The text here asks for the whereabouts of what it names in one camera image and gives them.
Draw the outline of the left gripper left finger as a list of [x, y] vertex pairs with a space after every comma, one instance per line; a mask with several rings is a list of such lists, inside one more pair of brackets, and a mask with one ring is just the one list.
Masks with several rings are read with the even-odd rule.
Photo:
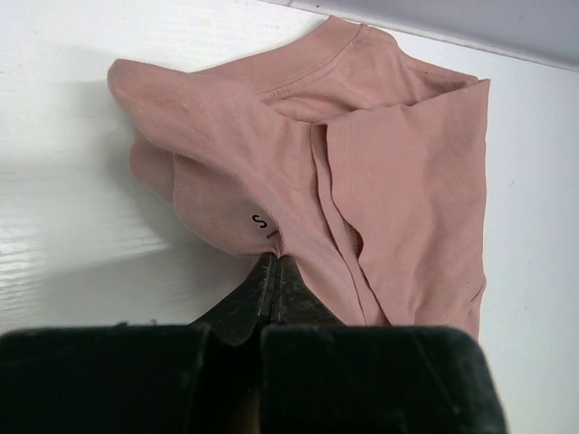
[[256, 433], [259, 331], [277, 259], [189, 325], [21, 329], [1, 337], [4, 433]]

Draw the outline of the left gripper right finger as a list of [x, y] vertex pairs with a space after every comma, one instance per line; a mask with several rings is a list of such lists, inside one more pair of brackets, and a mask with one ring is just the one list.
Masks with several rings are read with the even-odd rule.
[[265, 433], [504, 433], [479, 344], [446, 326], [345, 326], [278, 261], [261, 333]]

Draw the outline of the pink t shirt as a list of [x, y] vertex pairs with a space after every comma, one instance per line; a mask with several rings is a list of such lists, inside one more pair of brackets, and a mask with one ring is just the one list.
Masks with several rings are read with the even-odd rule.
[[119, 59], [133, 175], [197, 237], [295, 259], [350, 326], [477, 336], [489, 82], [336, 17], [198, 72]]

